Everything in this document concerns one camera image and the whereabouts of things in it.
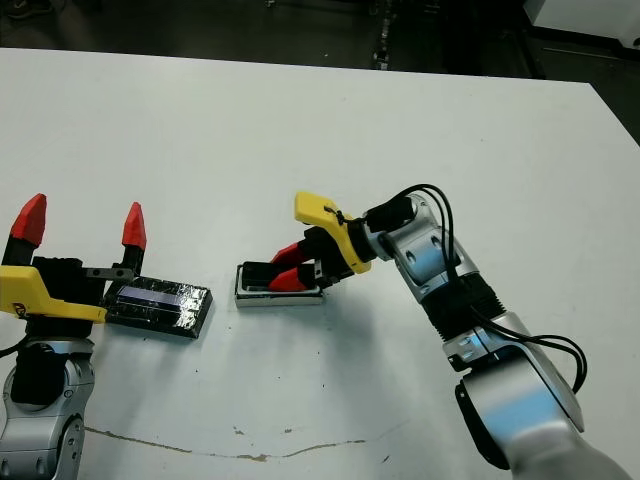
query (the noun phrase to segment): white table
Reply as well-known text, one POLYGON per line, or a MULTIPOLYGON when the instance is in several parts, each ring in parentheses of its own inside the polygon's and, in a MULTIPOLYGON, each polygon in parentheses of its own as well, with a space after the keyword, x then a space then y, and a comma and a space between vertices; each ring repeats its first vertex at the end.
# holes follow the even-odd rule
POLYGON ((43 192, 38 254, 108 266, 139 201, 143 273, 214 293, 197 341, 94 328, 80 478, 509 478, 392 264, 323 306, 232 299, 238 263, 302 238, 297 190, 360 214, 418 182, 530 330, 584 347, 585 436, 640 478, 640 149, 590 86, 25 50, 0 72, 0 231, 43 192))

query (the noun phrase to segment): white cabinet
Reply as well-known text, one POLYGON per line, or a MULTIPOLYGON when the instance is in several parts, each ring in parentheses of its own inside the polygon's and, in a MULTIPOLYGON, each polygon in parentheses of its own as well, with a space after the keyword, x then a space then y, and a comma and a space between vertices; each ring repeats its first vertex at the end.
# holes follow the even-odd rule
POLYGON ((536 27, 616 38, 633 47, 640 37, 640 0, 527 0, 536 27))

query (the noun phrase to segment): red fingertip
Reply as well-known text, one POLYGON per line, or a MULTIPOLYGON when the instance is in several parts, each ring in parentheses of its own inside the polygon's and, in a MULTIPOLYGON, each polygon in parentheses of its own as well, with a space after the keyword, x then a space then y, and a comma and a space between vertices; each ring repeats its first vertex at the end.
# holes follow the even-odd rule
POLYGON ((44 235, 47 197, 42 193, 29 200, 11 227, 11 236, 26 240, 36 247, 42 243, 44 235))
POLYGON ((307 287, 298 280, 298 269, 292 268, 274 278, 269 284, 269 290, 272 292, 301 292, 307 290, 307 287))
POLYGON ((127 220, 124 222, 122 233, 122 245, 136 246, 144 250, 147 247, 147 234, 144 230, 144 217, 142 207, 138 202, 133 202, 127 220))
POLYGON ((299 265, 301 263, 309 260, 304 256, 304 254, 298 248, 298 243, 294 243, 293 245, 289 245, 288 247, 283 248, 276 256, 273 257, 271 263, 279 263, 282 265, 299 265))

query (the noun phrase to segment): dark floor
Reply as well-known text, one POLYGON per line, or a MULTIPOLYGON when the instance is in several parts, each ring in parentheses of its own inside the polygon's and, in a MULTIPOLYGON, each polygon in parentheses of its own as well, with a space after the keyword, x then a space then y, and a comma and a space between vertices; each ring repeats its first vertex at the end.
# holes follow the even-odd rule
MULTIPOLYGON (((0 46, 373 68, 385 12, 335 0, 272 8, 263 0, 102 0, 101 8, 100 0, 53 1, 56 14, 0 17, 0 46)), ((484 10, 462 18, 460 7, 474 0, 393 1, 390 70, 590 82, 640 143, 640 61, 531 29, 522 35, 521 20, 501 16, 499 2, 510 0, 493 0, 488 11, 483 0, 484 10), (443 4, 456 3, 443 15, 443 4)))

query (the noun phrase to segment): scratch mark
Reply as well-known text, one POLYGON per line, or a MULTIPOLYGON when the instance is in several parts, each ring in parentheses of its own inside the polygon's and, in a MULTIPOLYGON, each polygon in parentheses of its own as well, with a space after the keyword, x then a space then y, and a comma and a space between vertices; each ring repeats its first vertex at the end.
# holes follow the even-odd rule
POLYGON ((253 455, 236 455, 235 458, 241 458, 243 460, 252 460, 254 462, 266 462, 267 458, 269 458, 271 455, 265 455, 264 453, 261 453, 260 455, 258 455, 257 457, 254 457, 253 455))
POLYGON ((165 450, 171 450, 172 452, 193 453, 193 450, 185 450, 184 448, 172 447, 171 445, 163 445, 162 443, 147 442, 146 440, 138 440, 137 438, 123 437, 122 435, 116 435, 115 433, 112 433, 109 430, 102 431, 102 430, 96 430, 95 428, 91 428, 91 427, 84 427, 84 429, 87 432, 97 433, 98 435, 104 435, 105 437, 115 438, 117 440, 125 440, 127 442, 139 443, 141 445, 147 445, 149 447, 164 448, 165 450))
POLYGON ((341 445, 349 445, 351 443, 367 443, 367 441, 366 440, 346 440, 344 442, 339 442, 339 443, 323 443, 320 445, 314 445, 313 447, 303 448, 302 450, 298 450, 293 453, 288 453, 286 455, 269 455, 269 456, 275 457, 275 458, 291 458, 291 457, 295 457, 296 455, 300 455, 301 453, 310 452, 312 450, 320 450, 321 448, 339 447, 341 445))
MULTIPOLYGON (((208 452, 195 452, 193 450, 187 450, 187 449, 184 449, 184 448, 174 447, 174 446, 171 446, 171 445, 164 445, 162 443, 148 442, 146 440, 140 440, 138 438, 125 437, 124 435, 116 435, 115 433, 112 433, 109 430, 97 430, 97 429, 91 428, 91 427, 85 427, 85 430, 87 432, 95 433, 96 435, 104 435, 105 437, 113 438, 115 440, 124 440, 125 442, 138 443, 140 445, 146 445, 148 447, 164 448, 165 450, 169 450, 169 451, 177 452, 177 453, 198 455, 198 456, 203 456, 203 457, 216 457, 216 458, 228 458, 228 459, 237 459, 237 460, 250 460, 252 462, 265 463, 269 458, 280 458, 280 459, 291 458, 291 457, 295 457, 296 455, 301 455, 303 453, 312 452, 314 450, 321 450, 321 449, 324 449, 324 448, 334 448, 334 447, 341 447, 341 446, 344 446, 344 445, 351 445, 351 444, 363 444, 363 443, 367 443, 367 442, 377 442, 378 440, 380 440, 385 435, 388 435, 389 433, 401 428, 402 426, 406 425, 409 422, 410 422, 410 420, 405 420, 404 422, 399 423, 398 425, 395 425, 395 426, 389 428, 388 430, 385 430, 380 435, 378 435, 377 437, 375 437, 375 438, 373 438, 371 440, 345 440, 344 442, 321 443, 319 445, 313 445, 311 447, 303 448, 301 450, 296 450, 295 452, 287 453, 285 455, 271 455, 271 454, 267 454, 267 453, 261 453, 260 455, 255 455, 255 456, 254 455, 249 455, 249 454, 246 454, 246 453, 242 454, 242 455, 224 455, 224 454, 221 454, 221 453, 214 453, 214 452, 211 452, 211 453, 208 453, 208 452)), ((387 456, 387 458, 385 458, 382 461, 382 463, 386 462, 388 459, 389 459, 389 456, 387 456)))

